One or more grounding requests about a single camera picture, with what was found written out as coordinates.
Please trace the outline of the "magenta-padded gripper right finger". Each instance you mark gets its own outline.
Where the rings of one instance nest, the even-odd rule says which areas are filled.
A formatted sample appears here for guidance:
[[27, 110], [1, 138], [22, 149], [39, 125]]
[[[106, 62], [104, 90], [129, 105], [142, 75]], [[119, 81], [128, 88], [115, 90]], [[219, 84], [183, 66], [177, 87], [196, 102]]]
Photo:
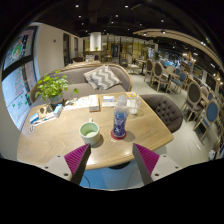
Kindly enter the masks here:
[[167, 154], [158, 155], [139, 144], [133, 144], [132, 153], [145, 185], [181, 170]]

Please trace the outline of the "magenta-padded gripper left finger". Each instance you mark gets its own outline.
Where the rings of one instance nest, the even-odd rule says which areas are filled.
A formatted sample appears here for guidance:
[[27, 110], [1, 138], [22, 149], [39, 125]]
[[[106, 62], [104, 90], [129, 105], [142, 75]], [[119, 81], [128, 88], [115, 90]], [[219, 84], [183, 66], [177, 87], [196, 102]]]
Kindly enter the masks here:
[[91, 145], [85, 144], [66, 155], [55, 156], [44, 165], [43, 169], [79, 185], [90, 154]]

